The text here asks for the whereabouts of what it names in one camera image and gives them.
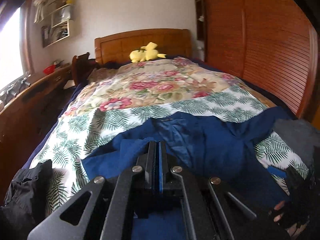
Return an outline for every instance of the yellow stuffed toy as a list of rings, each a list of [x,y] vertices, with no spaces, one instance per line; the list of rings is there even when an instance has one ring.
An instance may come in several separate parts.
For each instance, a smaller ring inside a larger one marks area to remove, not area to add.
[[[165,58],[166,54],[159,54],[155,49],[157,44],[149,42],[147,46],[142,46],[139,50],[134,50],[130,53],[129,58],[132,63],[143,62],[146,60],[152,60],[157,57]]]

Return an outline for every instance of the finger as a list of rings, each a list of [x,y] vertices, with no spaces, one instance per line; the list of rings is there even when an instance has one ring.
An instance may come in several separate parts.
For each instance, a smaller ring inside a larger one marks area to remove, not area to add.
[[[279,204],[277,204],[277,205],[274,207],[274,209],[275,209],[275,210],[280,210],[280,209],[282,209],[282,208],[284,207],[284,203],[285,203],[285,201],[281,201]]]
[[[273,219],[273,221],[274,221],[274,222],[278,222],[282,217],[283,217],[283,213],[280,214],[280,215],[277,215],[277,216]]]

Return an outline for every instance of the wooden wardrobe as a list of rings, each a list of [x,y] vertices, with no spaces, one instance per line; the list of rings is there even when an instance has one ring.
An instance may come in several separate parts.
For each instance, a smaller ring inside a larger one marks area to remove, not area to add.
[[[293,0],[205,0],[206,61],[282,99],[302,117],[316,81],[318,37]]]

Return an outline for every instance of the bright window light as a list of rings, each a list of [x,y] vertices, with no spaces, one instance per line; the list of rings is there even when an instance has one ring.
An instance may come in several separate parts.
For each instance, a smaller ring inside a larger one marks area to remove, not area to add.
[[[19,39],[20,8],[0,33],[0,89],[23,75]]]

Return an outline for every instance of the wooden furniture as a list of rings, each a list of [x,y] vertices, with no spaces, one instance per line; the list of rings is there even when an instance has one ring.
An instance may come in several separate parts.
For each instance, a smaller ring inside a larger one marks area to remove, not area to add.
[[[41,78],[11,100],[0,112],[0,199],[10,181],[43,140],[71,97],[63,90],[71,66]]]
[[[316,114],[312,120],[312,125],[320,130],[320,106],[318,107]]]
[[[206,37],[204,0],[195,0],[197,20],[197,40],[204,41]]]
[[[73,34],[73,3],[74,0],[55,0],[49,4],[45,24],[42,30],[43,47],[50,46]]]
[[[108,61],[127,62],[131,51],[147,45],[158,44],[160,53],[191,57],[191,37],[187,29],[146,29],[117,33],[94,40],[96,61],[103,65]]]
[[[72,79],[74,80],[76,86],[84,81],[84,79],[86,79],[90,75],[91,71],[96,66],[88,60],[89,55],[90,53],[87,52],[86,54],[80,56],[74,56],[72,59]]]
[[[282,99],[303,117],[317,71],[318,37],[293,0],[205,0],[206,61]]]

